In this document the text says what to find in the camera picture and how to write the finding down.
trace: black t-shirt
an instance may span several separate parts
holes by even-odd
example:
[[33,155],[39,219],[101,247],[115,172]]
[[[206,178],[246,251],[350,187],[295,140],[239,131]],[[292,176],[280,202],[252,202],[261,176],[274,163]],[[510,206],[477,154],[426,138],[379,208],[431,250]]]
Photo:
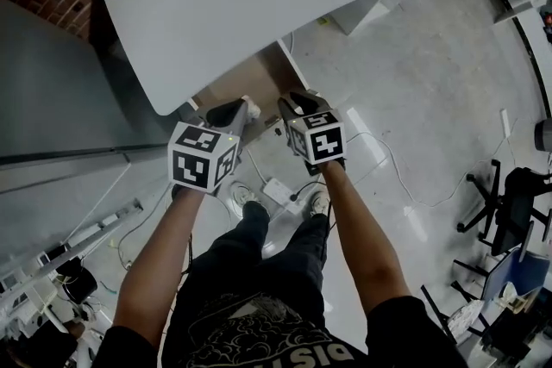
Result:
[[[467,367],[415,297],[382,303],[370,312],[367,325],[369,355],[302,319],[273,296],[258,293],[238,302],[229,299],[215,313],[194,321],[186,336],[177,336],[183,346],[170,366]],[[193,343],[193,351],[185,340]],[[156,365],[157,351],[151,344],[128,328],[113,327],[105,335],[93,368]]]

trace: forearm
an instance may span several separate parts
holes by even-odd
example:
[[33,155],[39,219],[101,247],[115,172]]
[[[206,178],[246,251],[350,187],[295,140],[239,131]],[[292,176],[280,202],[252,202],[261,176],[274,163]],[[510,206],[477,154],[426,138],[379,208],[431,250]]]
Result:
[[336,216],[343,255],[368,312],[385,300],[409,295],[397,254],[341,165],[321,167]]
[[184,189],[163,215],[122,282],[114,325],[123,325],[159,347],[178,289],[188,239],[204,193]]

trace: black pants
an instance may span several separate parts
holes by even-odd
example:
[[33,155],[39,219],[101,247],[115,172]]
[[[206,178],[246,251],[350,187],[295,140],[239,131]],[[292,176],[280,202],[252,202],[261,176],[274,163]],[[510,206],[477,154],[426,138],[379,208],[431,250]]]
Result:
[[282,252],[263,260],[270,217],[258,203],[243,206],[243,219],[216,239],[210,249],[193,260],[191,271],[177,295],[167,331],[163,365],[178,362],[177,354],[194,351],[189,333],[198,318],[227,304],[231,296],[243,298],[258,292],[275,296],[307,321],[324,328],[322,269],[326,262],[329,221],[314,215],[304,221]]

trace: concrete floor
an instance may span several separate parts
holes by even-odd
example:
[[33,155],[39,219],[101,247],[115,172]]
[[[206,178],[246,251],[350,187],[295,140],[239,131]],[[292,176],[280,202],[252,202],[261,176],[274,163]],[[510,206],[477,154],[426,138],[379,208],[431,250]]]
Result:
[[[411,196],[386,146],[367,135],[348,145],[348,174],[395,246],[412,293],[421,296],[425,284],[449,314],[461,299],[448,282],[473,279],[453,268],[453,259],[474,261],[486,252],[475,231],[455,231],[456,223],[483,203],[463,180],[465,173],[473,168],[488,182],[493,155],[502,162],[502,183],[514,165],[548,170],[548,155],[533,146],[534,123],[544,118],[535,74],[513,25],[493,26],[497,13],[491,0],[406,0],[354,38],[333,23],[309,23],[295,33],[294,58],[310,86],[341,111],[348,137],[371,132],[393,150]],[[503,142],[501,109],[508,110],[513,126],[509,143]],[[273,130],[249,148],[265,178],[276,177],[292,189],[310,181]],[[245,153],[242,160],[235,179],[260,189],[251,160]],[[219,195],[222,201],[228,184]],[[162,191],[152,188],[144,200],[146,214]],[[280,215],[275,203],[261,199],[279,215],[267,237],[265,255],[271,255],[285,246],[300,219]],[[549,196],[537,198],[536,205],[548,210]],[[139,252],[164,208],[165,202],[123,243],[125,259]],[[204,252],[236,222],[221,201],[208,196],[194,228],[194,253]],[[116,234],[115,243],[123,233]],[[541,252],[541,234],[536,226],[531,244],[536,252]],[[119,290],[125,270],[109,242],[87,258],[86,266]],[[329,238],[324,277],[329,330],[365,349],[366,321],[336,231]],[[96,296],[108,313],[115,310],[116,295],[100,286]]]

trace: power strip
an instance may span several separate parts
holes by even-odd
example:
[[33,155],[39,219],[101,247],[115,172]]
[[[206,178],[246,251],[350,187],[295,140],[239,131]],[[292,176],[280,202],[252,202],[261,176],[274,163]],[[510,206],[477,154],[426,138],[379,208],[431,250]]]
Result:
[[292,201],[293,192],[276,178],[272,178],[262,191],[294,215],[299,215],[304,209],[304,200]]

